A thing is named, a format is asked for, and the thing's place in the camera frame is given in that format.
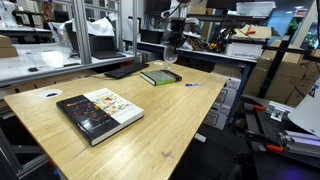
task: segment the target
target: desk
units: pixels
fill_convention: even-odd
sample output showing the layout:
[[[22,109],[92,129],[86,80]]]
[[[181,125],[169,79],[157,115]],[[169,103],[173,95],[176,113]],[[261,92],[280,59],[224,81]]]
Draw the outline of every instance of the desk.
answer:
[[[165,67],[150,64],[145,70]],[[191,68],[173,67],[182,76],[181,82],[155,87],[138,75],[121,80],[88,77],[10,95],[5,101],[68,179],[168,179],[226,81]],[[185,86],[192,82],[202,85]],[[56,102],[105,87],[145,113],[91,147]],[[63,94],[38,98],[40,92],[53,88]]]
[[[18,57],[0,59],[0,87],[21,83],[28,80],[57,76],[78,70],[115,64],[134,60],[133,55],[124,58],[99,60],[92,57],[92,64],[82,65],[80,59],[68,58],[71,50],[68,47],[56,44],[14,45]],[[66,64],[79,63],[79,65],[63,67]],[[37,72],[29,72],[30,67],[41,67]]]
[[[138,42],[137,48],[146,51],[152,51],[162,54],[164,45],[161,44],[152,44],[147,42]],[[242,67],[244,68],[241,76],[241,83],[239,86],[239,90],[235,99],[239,99],[242,91],[247,83],[247,80],[250,76],[251,71],[253,70],[254,66],[256,65],[257,61],[254,59],[246,59],[240,57],[231,57],[221,53],[211,53],[211,52],[200,52],[200,51],[192,51],[186,49],[179,50],[179,56],[186,57],[189,59],[201,60],[201,61],[209,61],[218,64],[224,64],[228,66],[235,66],[235,67]],[[229,117],[232,116],[235,109],[235,103],[230,109]]]
[[[33,27],[23,26],[19,28],[1,28],[0,34],[8,37],[45,36],[50,39],[51,43],[54,42],[52,39],[52,32],[50,30],[33,28]]]

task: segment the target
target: cardboard box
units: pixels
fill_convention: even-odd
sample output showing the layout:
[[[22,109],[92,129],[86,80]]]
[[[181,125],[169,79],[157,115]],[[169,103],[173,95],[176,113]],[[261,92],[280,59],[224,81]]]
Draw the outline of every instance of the cardboard box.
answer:
[[[312,50],[311,56],[320,57],[320,50],[319,49]]]
[[[12,47],[9,37],[0,35],[0,48]]]
[[[251,72],[251,75],[244,87],[243,94],[250,96],[258,96],[262,84],[267,77],[267,73],[272,64],[271,60],[260,57],[257,61],[256,66]]]
[[[294,88],[304,77],[307,68],[294,63],[282,62],[273,78],[265,99],[285,104]]]
[[[249,34],[249,37],[244,33],[247,32],[250,28],[250,31],[255,31],[253,34]],[[245,38],[245,39],[271,39],[272,37],[272,30],[270,27],[266,26],[251,26],[246,25],[241,30],[235,29],[236,34],[234,35],[236,38]]]
[[[247,59],[257,59],[262,54],[262,45],[232,42],[227,44],[225,54]]]
[[[290,49],[301,49],[301,48],[298,48],[298,47],[295,47],[293,45],[289,45]],[[302,57],[303,55],[302,54],[297,54],[297,53],[285,53],[283,58],[282,58],[282,61],[283,62],[291,62],[291,63],[295,63],[295,64],[299,64],[301,63],[300,61],[302,60]]]
[[[231,76],[231,77],[241,77],[241,67],[234,67],[234,66],[226,66],[222,64],[215,64],[213,72],[226,75],[226,76]]]
[[[276,39],[270,44],[270,46],[271,47],[279,47],[280,43],[281,43],[281,41]],[[274,57],[276,56],[276,53],[277,53],[277,51],[264,50],[263,53],[261,54],[261,57],[269,58],[269,59],[273,60]]]
[[[16,57],[18,52],[15,47],[3,47],[0,48],[0,58]]]
[[[298,106],[303,98],[310,92],[314,84],[315,81],[309,81],[306,79],[301,80],[296,89],[290,95],[286,104],[293,107]]]
[[[35,89],[35,86],[34,86],[34,84],[31,84],[31,83],[14,84],[11,86],[2,87],[2,88],[0,88],[0,100],[2,100],[5,96],[29,91],[32,89]]]
[[[301,64],[307,68],[303,79],[315,82],[319,78],[320,63],[308,62]]]
[[[71,80],[85,78],[87,76],[94,75],[94,74],[97,74],[97,73],[92,70],[82,70],[79,72],[74,72],[74,73],[65,74],[61,76],[35,80],[34,84],[36,85],[37,88],[42,88],[42,87],[51,86],[54,84],[59,84],[59,83],[63,83]]]
[[[226,125],[229,111],[230,107],[221,105],[219,103],[214,103],[209,110],[204,123],[223,130]]]

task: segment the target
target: cable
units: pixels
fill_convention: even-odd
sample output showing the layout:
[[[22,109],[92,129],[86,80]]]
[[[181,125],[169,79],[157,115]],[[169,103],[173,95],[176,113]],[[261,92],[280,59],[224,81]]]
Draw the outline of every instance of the cable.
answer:
[[[42,43],[42,40],[41,40],[41,37],[40,37],[40,34],[38,33],[38,31],[36,30],[36,28],[32,28],[38,35],[38,38],[39,38],[39,41],[40,41],[40,44]]]
[[[156,4],[153,6],[152,11],[151,11],[151,16],[153,15],[154,10],[156,9],[156,7],[157,7],[157,5],[158,5],[158,2],[159,2],[159,0],[157,0]],[[149,23],[150,23],[151,26],[154,26],[154,24],[151,23],[151,22],[152,22],[151,19],[152,19],[152,18],[149,19],[149,21],[150,21]]]
[[[163,22],[164,22],[165,20],[167,20],[173,13],[175,13],[175,12],[177,11],[177,9],[181,6],[182,2],[183,2],[183,1],[181,1],[181,2],[179,3],[179,5],[169,14],[169,16],[167,16],[166,18],[164,18],[164,19],[160,22],[160,24],[159,24],[155,29],[157,29],[157,28],[161,25],[161,23],[163,23]]]

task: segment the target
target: metal frame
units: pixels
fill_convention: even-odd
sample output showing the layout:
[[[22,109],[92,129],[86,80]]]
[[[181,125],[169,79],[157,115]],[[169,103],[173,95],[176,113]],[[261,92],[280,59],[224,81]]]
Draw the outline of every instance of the metal frame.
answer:
[[[137,0],[134,1],[134,6],[133,6],[133,25],[134,27],[137,26]],[[5,85],[11,85],[14,83],[20,83],[24,82],[27,80],[33,80],[33,79],[39,79],[39,78],[45,78],[45,77],[51,77],[51,76],[56,76],[56,75],[61,75],[61,74],[66,74],[70,72],[75,72],[78,70],[82,69],[89,69],[89,68],[94,68],[94,67],[99,67],[103,65],[108,65],[108,64],[115,64],[119,62],[124,62],[124,61],[129,61],[132,60],[133,57],[126,57],[126,58],[121,58],[119,60],[114,60],[114,61],[106,61],[103,63],[99,64],[92,64],[92,59],[91,59],[91,52],[90,52],[90,45],[89,45],[89,37],[88,37],[88,30],[87,30],[87,25],[86,25],[86,14],[85,14],[85,8],[88,9],[94,9],[94,10],[101,10],[101,11],[107,11],[107,12],[113,12],[119,14],[120,19],[118,21],[121,21],[121,13],[119,10],[114,10],[110,8],[104,8],[104,7],[99,7],[95,5],[90,5],[90,4],[85,4],[84,1],[82,0],[55,0],[54,3],[57,4],[62,4],[62,5],[67,5],[68,7],[68,12],[70,16],[70,11],[73,10],[74,12],[74,17],[75,17],[75,25],[77,28],[77,38],[78,38],[78,43],[79,43],[79,49],[80,49],[80,56],[81,56],[81,61],[82,61],[82,66],[77,66],[74,68],[67,68],[67,69],[61,69],[59,71],[53,71],[50,73],[43,73],[43,74],[37,74],[37,75],[32,75],[28,77],[19,77],[19,78],[12,78],[12,79],[6,79],[5,81],[0,82],[0,86],[5,86]],[[135,37],[134,41],[134,59],[136,60],[137,58],[137,51],[136,51],[136,43],[137,43],[137,37]],[[12,177],[14,179],[21,179],[27,176],[29,173],[33,172],[40,166],[44,165],[49,161],[49,158],[47,157],[46,154],[41,154],[40,156],[36,157],[35,159],[31,160],[30,162],[21,165],[19,160],[17,159],[15,153],[39,153],[41,152],[41,149],[39,147],[33,147],[33,146],[11,146],[8,140],[6,139],[1,127],[0,127],[0,167],[8,167],[10,165],[11,167],[5,168],[6,172],[6,177]]]
[[[6,171],[11,177],[16,179],[22,179],[34,170],[38,169],[42,165],[49,162],[49,158],[46,154],[41,154],[38,157],[32,159],[28,163],[21,165],[15,154],[19,153],[42,153],[42,150],[38,146],[19,146],[11,145],[5,137],[0,127],[0,156],[3,156],[6,161],[1,161],[0,166],[10,165],[11,170]]]

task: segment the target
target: dark book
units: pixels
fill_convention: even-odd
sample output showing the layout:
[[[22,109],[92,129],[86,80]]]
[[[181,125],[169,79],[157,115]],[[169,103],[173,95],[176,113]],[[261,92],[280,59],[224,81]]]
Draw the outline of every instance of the dark book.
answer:
[[[107,88],[57,102],[91,146],[143,116],[143,109]]]
[[[154,86],[169,84],[182,80],[182,77],[168,70],[141,72],[140,76]]]

